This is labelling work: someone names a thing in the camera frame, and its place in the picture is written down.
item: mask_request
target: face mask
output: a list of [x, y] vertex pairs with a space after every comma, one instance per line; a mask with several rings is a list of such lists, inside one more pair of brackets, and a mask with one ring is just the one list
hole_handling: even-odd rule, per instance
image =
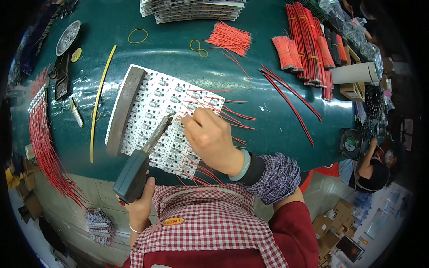
[[389, 157], [390, 156], [393, 156], [393, 152], [392, 152], [392, 150], [388, 150], [387, 152], [386, 152], [386, 155], [384, 156], [384, 162], [387, 164], [388, 162], [391, 162], [390, 161], [390, 159], [389, 159]]

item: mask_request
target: checkered sleeve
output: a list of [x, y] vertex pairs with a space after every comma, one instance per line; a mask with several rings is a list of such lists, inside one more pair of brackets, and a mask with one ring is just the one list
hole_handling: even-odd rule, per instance
[[281, 153], [260, 155], [265, 162], [262, 177], [252, 186], [244, 189], [256, 196], [266, 205], [277, 203], [295, 192], [301, 182], [299, 166], [295, 160]]

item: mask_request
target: stack of circuit boards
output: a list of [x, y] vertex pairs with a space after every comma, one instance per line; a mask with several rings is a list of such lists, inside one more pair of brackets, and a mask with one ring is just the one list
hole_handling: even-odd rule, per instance
[[157, 24], [187, 20], [235, 21], [246, 0], [139, 0], [142, 17], [155, 14]]

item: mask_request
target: red checkered apron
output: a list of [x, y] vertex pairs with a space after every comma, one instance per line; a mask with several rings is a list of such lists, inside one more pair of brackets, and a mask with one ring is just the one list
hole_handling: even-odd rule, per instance
[[[159, 221], [136, 239], [131, 267], [142, 267], [150, 252], [233, 249], [258, 249], [266, 267], [288, 267], [267, 223], [253, 214], [253, 195], [235, 184], [215, 187], [156, 186]], [[184, 222], [161, 226], [176, 217]]]

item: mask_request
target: fan label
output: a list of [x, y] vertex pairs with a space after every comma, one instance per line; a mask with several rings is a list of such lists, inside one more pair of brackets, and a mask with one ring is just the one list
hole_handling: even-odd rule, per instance
[[353, 152], [356, 148], [356, 140], [353, 137], [348, 137], [344, 142], [344, 147], [346, 147], [347, 151]]

